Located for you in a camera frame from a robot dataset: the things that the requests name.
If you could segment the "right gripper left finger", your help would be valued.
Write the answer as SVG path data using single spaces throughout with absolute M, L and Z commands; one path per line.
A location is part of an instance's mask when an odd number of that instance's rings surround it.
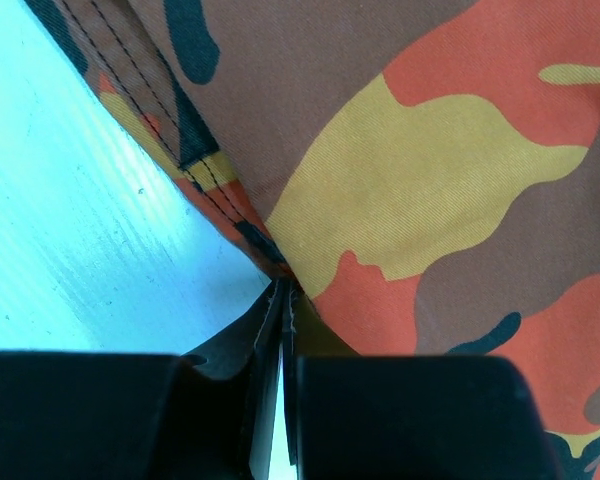
M 183 355 L 0 351 L 0 479 L 264 479 L 283 284 Z

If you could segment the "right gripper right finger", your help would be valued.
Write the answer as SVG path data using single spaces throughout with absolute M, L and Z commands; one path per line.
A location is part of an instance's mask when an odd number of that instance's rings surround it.
M 284 412 L 301 479 L 559 479 L 519 370 L 494 351 L 520 326 L 438 355 L 363 356 L 295 283 L 282 310 Z

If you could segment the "orange camouflage trousers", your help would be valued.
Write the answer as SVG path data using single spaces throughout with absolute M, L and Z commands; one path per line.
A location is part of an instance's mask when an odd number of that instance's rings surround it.
M 119 124 L 361 354 L 501 355 L 600 479 L 600 1 L 33 1 Z

